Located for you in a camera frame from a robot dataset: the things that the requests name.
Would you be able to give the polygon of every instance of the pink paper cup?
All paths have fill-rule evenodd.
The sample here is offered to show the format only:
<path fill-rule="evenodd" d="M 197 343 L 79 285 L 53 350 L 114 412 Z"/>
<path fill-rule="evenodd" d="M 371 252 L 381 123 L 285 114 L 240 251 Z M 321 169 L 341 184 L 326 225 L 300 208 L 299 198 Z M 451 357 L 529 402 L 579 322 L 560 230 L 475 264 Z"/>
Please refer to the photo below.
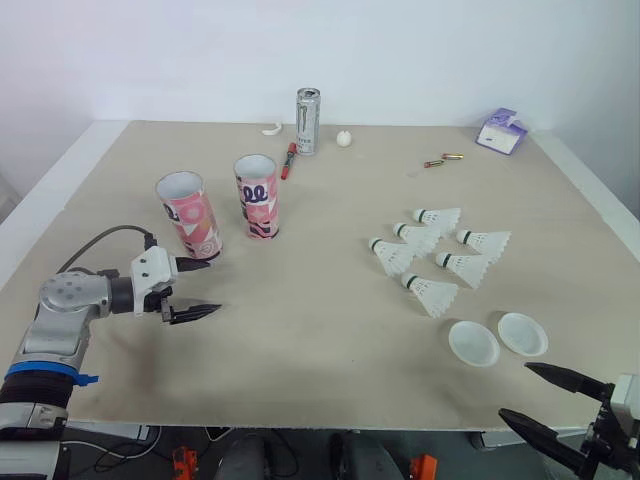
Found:
<path fill-rule="evenodd" d="M 233 166 L 247 235 L 269 239 L 278 233 L 278 176 L 276 162 L 266 155 L 247 155 Z"/>
<path fill-rule="evenodd" d="M 192 258 L 211 260 L 220 255 L 222 240 L 200 175 L 170 173 L 156 184 L 156 193 Z"/>

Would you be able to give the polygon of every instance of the beige table surface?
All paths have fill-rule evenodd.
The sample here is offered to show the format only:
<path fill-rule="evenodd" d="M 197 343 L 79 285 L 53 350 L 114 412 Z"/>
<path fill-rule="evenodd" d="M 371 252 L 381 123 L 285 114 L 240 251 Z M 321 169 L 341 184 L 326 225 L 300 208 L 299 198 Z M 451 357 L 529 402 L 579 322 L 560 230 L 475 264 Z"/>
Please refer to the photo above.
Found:
<path fill-rule="evenodd" d="M 539 361 L 613 382 L 637 370 L 640 265 L 532 141 L 507 157 L 475 145 L 475 129 L 349 127 L 354 143 L 341 149 L 339 128 L 325 126 L 319 153 L 297 157 L 280 185 L 280 234 L 261 242 L 244 234 L 232 164 L 255 152 L 280 163 L 293 130 L 265 137 L 260 128 L 131 123 L 0 292 L 1 363 L 32 319 L 39 284 L 96 233 L 139 224 L 182 254 L 153 187 L 190 169 L 205 178 L 224 252 L 213 268 L 184 275 L 173 298 L 224 308 L 178 326 L 155 314 L 94 321 L 83 371 L 101 380 L 75 389 L 73 419 L 494 429 L 505 427 L 497 411 L 508 407 L 554 426 L 586 425 L 595 402 L 544 382 L 504 345 L 487 369 L 451 353 L 457 319 L 496 332 L 504 311 L 544 326 L 550 348 Z M 421 168 L 445 151 L 465 159 Z M 481 287 L 461 289 L 438 320 L 366 246 L 371 236 L 393 240 L 393 223 L 411 223 L 419 207 L 461 207 L 460 227 L 513 232 Z M 119 232 L 79 264 L 126 274 L 141 248 L 138 234 Z M 450 239 L 442 250 L 468 252 Z M 412 270 L 456 281 L 431 261 Z"/>

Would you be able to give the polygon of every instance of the tissue box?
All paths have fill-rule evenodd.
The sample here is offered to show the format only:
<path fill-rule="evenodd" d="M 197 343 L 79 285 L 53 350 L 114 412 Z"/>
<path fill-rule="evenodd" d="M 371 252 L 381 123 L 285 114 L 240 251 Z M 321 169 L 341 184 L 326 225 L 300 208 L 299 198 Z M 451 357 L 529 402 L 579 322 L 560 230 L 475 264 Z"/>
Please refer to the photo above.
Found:
<path fill-rule="evenodd" d="M 500 108 L 484 122 L 476 143 L 496 152 L 511 155 L 527 134 L 527 129 L 515 120 L 516 112 Z"/>

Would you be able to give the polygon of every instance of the small white bowl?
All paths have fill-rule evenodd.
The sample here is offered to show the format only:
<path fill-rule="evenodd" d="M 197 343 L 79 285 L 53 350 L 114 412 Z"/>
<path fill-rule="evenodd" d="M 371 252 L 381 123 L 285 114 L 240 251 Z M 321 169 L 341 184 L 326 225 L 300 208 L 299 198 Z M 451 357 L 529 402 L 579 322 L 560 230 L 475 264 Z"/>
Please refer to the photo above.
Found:
<path fill-rule="evenodd" d="M 490 367 L 500 358 L 500 344 L 491 330 L 475 322 L 463 320 L 449 330 L 449 346 L 453 353 L 472 367 Z"/>
<path fill-rule="evenodd" d="M 544 329 L 522 313 L 507 313 L 498 322 L 498 334 L 504 344 L 519 355 L 536 357 L 549 348 Z"/>

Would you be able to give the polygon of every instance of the silver can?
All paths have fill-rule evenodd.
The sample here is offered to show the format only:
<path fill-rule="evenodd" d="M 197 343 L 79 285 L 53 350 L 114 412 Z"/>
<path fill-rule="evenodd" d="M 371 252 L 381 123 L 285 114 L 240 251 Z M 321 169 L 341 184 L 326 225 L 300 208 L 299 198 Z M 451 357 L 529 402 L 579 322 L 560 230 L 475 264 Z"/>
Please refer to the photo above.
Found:
<path fill-rule="evenodd" d="M 313 155 L 318 146 L 320 129 L 320 90 L 301 88 L 296 103 L 297 153 Z"/>

